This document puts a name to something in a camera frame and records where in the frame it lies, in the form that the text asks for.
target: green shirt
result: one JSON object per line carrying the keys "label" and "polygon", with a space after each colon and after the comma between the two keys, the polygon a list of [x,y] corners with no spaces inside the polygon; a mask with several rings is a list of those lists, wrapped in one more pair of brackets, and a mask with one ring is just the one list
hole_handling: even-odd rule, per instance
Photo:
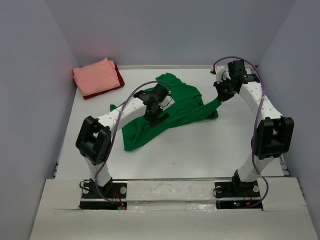
{"label": "green shirt", "polygon": [[[155,128],[151,128],[143,116],[124,126],[122,135],[125,151],[142,147],[167,129],[218,117],[216,109],[221,105],[218,98],[204,105],[198,89],[185,84],[171,73],[162,74],[156,80],[171,85],[171,95],[175,104],[164,111],[169,117]],[[115,108],[115,105],[110,105],[110,110]]]}

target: gray wall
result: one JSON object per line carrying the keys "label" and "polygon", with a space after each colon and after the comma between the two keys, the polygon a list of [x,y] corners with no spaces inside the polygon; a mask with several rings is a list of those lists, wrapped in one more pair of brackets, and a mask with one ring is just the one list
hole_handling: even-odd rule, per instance
{"label": "gray wall", "polygon": [[81,65],[260,63],[295,0],[46,0]]}
{"label": "gray wall", "polygon": [[295,129],[285,159],[299,177],[320,237],[320,1],[297,0],[263,57],[266,94]]}
{"label": "gray wall", "polygon": [[27,240],[60,153],[76,61],[43,0],[1,1],[0,30],[0,239]]}

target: white platform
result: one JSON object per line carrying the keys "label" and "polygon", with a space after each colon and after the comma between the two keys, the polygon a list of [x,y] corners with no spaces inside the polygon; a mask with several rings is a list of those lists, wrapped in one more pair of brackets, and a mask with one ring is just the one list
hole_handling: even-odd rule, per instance
{"label": "white platform", "polygon": [[[121,89],[84,100],[77,90],[66,131],[57,179],[88,179],[88,166],[75,147],[83,120],[110,111],[110,104],[121,104],[138,85],[172,73],[193,85],[206,104],[217,97],[216,80],[210,69],[122,69],[125,86]],[[125,152],[122,132],[118,131],[108,168],[114,179],[173,179],[231,177],[251,152],[254,116],[245,101],[236,95],[218,108],[219,118],[171,128],[133,151]],[[280,177],[278,159],[262,173]]]}
{"label": "white platform", "polygon": [[128,210],[81,210],[79,181],[46,181],[30,240],[317,240],[295,178],[268,178],[264,211],[216,210],[213,180],[128,181]]}

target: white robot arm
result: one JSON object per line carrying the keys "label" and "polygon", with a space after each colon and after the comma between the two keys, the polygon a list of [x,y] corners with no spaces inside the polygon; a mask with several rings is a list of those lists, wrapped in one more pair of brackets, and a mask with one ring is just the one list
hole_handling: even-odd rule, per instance
{"label": "white robot arm", "polygon": [[[238,93],[248,104],[252,113],[257,115],[262,99],[262,86],[255,74],[246,71],[243,60],[230,62],[228,69],[224,66],[217,66],[211,73],[216,75],[214,86],[222,102]],[[257,184],[258,172],[261,173],[274,158],[280,157],[289,150],[294,121],[291,117],[284,117],[277,111],[267,96],[263,97],[263,105],[257,123],[255,149],[253,150],[255,166],[250,152],[242,167],[235,171],[232,182],[227,183],[224,189],[217,192],[217,198],[223,198],[226,195],[238,197],[252,190]]]}
{"label": "white robot arm", "polygon": [[97,118],[88,116],[83,121],[75,144],[89,166],[91,178],[96,181],[103,194],[108,193],[112,185],[112,177],[104,161],[109,154],[108,151],[119,113],[121,112],[121,117],[117,131],[132,120],[142,116],[154,128],[169,115],[165,113],[159,118],[158,116],[175,103],[170,92],[160,84],[157,84],[151,91],[141,90],[133,97],[124,109],[119,106]]}

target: folded cloth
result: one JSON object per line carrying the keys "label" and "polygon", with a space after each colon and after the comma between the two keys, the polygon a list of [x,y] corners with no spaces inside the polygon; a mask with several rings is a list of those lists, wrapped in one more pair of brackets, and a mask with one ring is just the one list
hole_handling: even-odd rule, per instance
{"label": "folded cloth", "polygon": [[114,67],[114,70],[115,70],[115,72],[116,72],[116,75],[117,75],[118,80],[119,80],[119,83],[120,83],[120,86],[117,86],[117,87],[112,88],[112,89],[109,89],[109,90],[97,92],[97,93],[94,93],[94,94],[91,94],[91,95],[83,96],[83,98],[84,98],[85,100],[90,99],[90,98],[93,98],[93,97],[96,97],[96,96],[99,96],[99,95],[101,95],[101,94],[105,94],[105,93],[110,92],[110,91],[112,91],[112,90],[116,90],[116,89],[122,88],[122,87],[125,85],[125,81],[124,81],[124,79],[122,78],[122,76],[121,76],[121,74],[120,74],[120,72],[119,72],[118,66],[117,66],[113,61],[109,61],[109,62],[112,62],[112,63],[113,63],[112,68]]}
{"label": "folded cloth", "polygon": [[89,66],[73,68],[73,78],[83,96],[120,86],[118,77],[107,58]]}
{"label": "folded cloth", "polygon": [[[162,74],[156,80],[168,82],[171,85],[171,95],[175,100],[175,104],[164,111],[164,113],[169,114],[169,117],[155,128],[151,128],[143,117],[138,117],[124,126],[122,135],[125,151],[132,151],[142,147],[169,128],[205,119],[213,120],[218,117],[216,109],[221,105],[221,101],[218,98],[208,104],[204,104],[198,89],[183,83],[171,73]],[[111,110],[115,108],[115,105],[110,106]]]}

